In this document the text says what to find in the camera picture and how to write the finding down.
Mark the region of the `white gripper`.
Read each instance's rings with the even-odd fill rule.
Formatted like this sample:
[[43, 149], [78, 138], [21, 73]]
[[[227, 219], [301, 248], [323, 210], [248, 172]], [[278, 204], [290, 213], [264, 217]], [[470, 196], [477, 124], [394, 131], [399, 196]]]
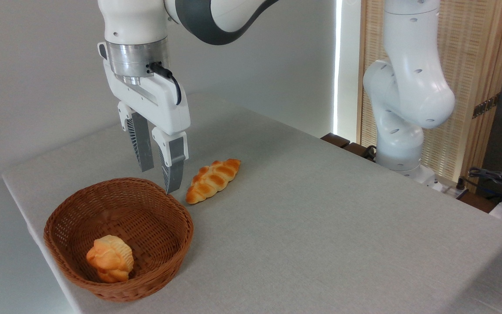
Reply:
[[139, 85], [124, 83], [112, 72], [109, 61], [103, 61], [109, 87], [121, 102], [118, 113], [122, 129], [131, 140], [142, 172], [154, 168], [148, 121], [155, 127], [152, 136], [159, 145], [165, 191], [171, 194], [183, 181], [184, 162], [189, 158], [187, 134], [190, 113], [187, 98], [177, 103], [175, 83], [159, 75], [142, 77]]

